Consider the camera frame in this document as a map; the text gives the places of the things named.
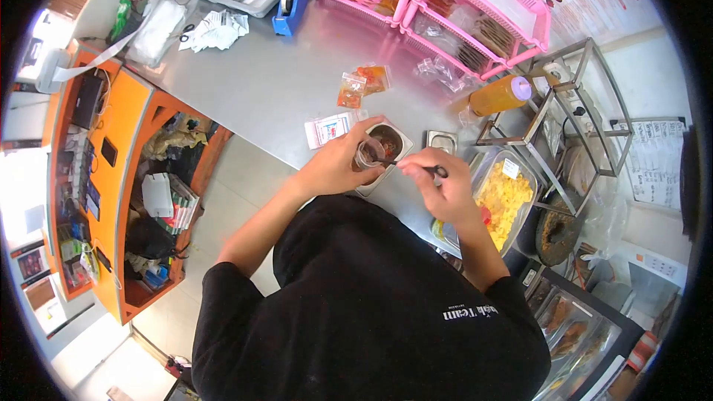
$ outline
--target whiteboard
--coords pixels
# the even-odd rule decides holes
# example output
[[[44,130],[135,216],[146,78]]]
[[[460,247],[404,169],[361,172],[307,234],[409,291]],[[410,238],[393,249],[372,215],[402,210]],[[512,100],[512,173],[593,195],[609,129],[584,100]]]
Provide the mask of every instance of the whiteboard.
[[[612,121],[614,130],[627,129]],[[632,143],[626,158],[634,200],[681,210],[680,178],[684,118],[632,120]],[[618,138],[623,148],[624,140]]]

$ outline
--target menu board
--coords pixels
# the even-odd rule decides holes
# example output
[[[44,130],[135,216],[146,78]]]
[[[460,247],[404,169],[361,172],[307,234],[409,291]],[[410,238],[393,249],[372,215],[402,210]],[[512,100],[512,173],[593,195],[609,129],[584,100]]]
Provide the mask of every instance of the menu board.
[[[593,37],[599,45],[662,25],[652,0],[544,0],[552,13],[550,51]]]
[[[626,129],[626,122],[612,125]],[[680,173],[683,118],[634,120],[632,143],[626,158],[634,200],[681,210]],[[624,146],[623,138],[618,139]]]

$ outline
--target spoon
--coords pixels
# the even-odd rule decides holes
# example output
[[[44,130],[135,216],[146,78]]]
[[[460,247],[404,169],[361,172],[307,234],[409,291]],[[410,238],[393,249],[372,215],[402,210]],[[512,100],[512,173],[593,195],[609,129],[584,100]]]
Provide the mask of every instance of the spoon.
[[[392,161],[390,159],[383,159],[383,158],[378,158],[376,161],[379,163],[387,163],[387,164],[393,164],[396,165],[397,162]],[[446,168],[443,166],[437,164],[435,166],[424,166],[424,170],[431,172],[432,174],[436,174],[440,176],[441,178],[448,178],[448,171],[446,171]]]

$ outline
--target stainless steel counter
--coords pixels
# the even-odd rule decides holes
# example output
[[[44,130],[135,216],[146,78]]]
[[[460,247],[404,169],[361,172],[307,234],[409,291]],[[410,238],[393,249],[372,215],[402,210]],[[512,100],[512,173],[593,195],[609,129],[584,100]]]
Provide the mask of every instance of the stainless steel counter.
[[[200,2],[187,23],[198,23],[216,4]],[[250,33],[225,51],[193,53],[168,50],[159,67],[139,67],[141,75],[266,152],[296,169],[314,154],[307,146],[304,123],[344,111],[336,106],[343,72],[367,62],[391,67],[391,89],[365,97],[362,107],[384,114],[415,144],[427,129],[457,131],[457,117],[446,107],[453,100],[439,83],[424,85],[412,73],[425,55],[405,43],[397,29],[366,22],[331,0],[310,0],[294,38],[277,36],[271,17],[249,20]],[[470,160],[476,129],[461,133],[459,156]],[[394,170],[368,198],[397,216],[424,240],[447,251],[430,231],[433,217],[407,176]]]

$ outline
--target yellow food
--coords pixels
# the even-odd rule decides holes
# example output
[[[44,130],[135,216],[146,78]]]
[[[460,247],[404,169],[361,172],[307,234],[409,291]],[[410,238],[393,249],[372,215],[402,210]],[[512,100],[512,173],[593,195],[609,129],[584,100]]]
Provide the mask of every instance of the yellow food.
[[[518,171],[518,178],[513,180],[503,173],[504,163],[504,161],[495,163],[476,198],[478,206],[485,206],[491,212],[488,232],[498,251],[503,248],[505,240],[508,239],[512,222],[515,221],[520,206],[533,197],[530,182],[522,176],[522,172]]]

